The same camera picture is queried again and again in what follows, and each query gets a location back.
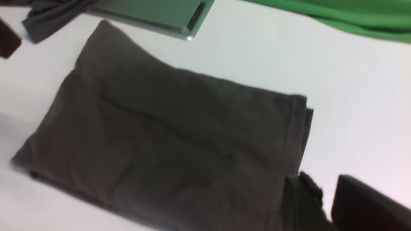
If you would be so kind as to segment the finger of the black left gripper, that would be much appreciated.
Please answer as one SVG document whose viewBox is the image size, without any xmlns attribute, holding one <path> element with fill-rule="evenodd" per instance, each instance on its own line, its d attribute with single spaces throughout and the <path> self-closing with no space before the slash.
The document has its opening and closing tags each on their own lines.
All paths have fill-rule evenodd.
<svg viewBox="0 0 411 231">
<path fill-rule="evenodd" d="M 19 35 L 0 19 L 0 57 L 8 59 L 22 44 Z"/>
</svg>

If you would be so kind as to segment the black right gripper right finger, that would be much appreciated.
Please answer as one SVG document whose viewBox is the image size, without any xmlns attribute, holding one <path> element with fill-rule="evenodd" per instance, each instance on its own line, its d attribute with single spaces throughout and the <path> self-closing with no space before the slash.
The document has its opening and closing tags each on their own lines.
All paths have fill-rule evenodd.
<svg viewBox="0 0 411 231">
<path fill-rule="evenodd" d="M 339 231 L 409 231 L 411 211 L 373 187 L 340 175 L 331 217 Z"/>
</svg>

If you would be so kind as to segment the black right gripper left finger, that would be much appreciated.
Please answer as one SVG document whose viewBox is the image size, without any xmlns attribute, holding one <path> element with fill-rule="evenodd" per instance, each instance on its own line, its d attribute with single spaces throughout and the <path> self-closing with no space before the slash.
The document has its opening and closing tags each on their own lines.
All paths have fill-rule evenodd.
<svg viewBox="0 0 411 231">
<path fill-rule="evenodd" d="M 323 210 L 323 190 L 305 172 L 289 175 L 282 195 L 283 231 L 336 231 Z"/>
</svg>

